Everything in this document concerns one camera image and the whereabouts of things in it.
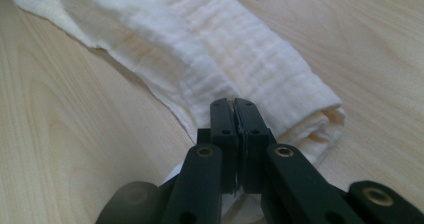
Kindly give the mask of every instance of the cloth fold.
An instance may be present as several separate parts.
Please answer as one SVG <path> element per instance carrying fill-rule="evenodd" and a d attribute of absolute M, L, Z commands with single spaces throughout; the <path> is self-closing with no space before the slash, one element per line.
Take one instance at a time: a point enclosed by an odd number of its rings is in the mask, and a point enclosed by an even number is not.
<path fill-rule="evenodd" d="M 255 102 L 312 163 L 341 136 L 341 101 L 292 46 L 236 0 L 14 0 L 137 74 L 195 140 L 209 104 Z"/>

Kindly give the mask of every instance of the wood grain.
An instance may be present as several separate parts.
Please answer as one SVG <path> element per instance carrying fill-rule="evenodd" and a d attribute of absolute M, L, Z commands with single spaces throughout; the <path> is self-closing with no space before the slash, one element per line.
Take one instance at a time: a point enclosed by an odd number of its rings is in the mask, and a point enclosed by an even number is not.
<path fill-rule="evenodd" d="M 319 170 L 382 182 L 424 210 L 424 0 L 239 0 L 344 101 Z M 0 223 L 94 223 L 121 185 L 159 184 L 192 145 L 102 50 L 0 0 Z"/>

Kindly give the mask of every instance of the tabletop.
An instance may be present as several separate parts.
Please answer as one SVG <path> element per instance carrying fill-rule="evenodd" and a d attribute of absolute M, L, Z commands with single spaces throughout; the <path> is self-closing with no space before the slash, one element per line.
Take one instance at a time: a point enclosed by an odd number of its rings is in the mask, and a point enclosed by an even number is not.
<path fill-rule="evenodd" d="M 424 210 L 424 0 L 239 0 L 343 101 L 318 167 L 383 183 Z M 105 51 L 0 0 L 0 223 L 94 223 L 122 185 L 160 184 L 193 145 Z"/>

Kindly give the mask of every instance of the towel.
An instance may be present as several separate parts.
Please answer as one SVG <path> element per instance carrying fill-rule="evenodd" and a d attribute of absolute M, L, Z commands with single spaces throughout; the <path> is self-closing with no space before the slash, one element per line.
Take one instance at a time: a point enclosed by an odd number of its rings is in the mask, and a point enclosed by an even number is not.
<path fill-rule="evenodd" d="M 236 0 L 14 0 L 134 72 L 192 140 L 209 104 L 253 101 L 313 164 L 342 135 L 340 99 L 300 54 Z"/>

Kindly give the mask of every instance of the white towel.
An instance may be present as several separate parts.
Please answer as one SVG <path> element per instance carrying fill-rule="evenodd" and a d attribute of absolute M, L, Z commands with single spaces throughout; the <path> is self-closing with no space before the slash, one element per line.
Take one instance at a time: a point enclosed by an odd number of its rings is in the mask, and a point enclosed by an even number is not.
<path fill-rule="evenodd" d="M 341 136 L 340 99 L 235 0 L 14 0 L 137 74 L 195 140 L 209 104 L 256 103 L 278 140 L 314 164 Z"/>

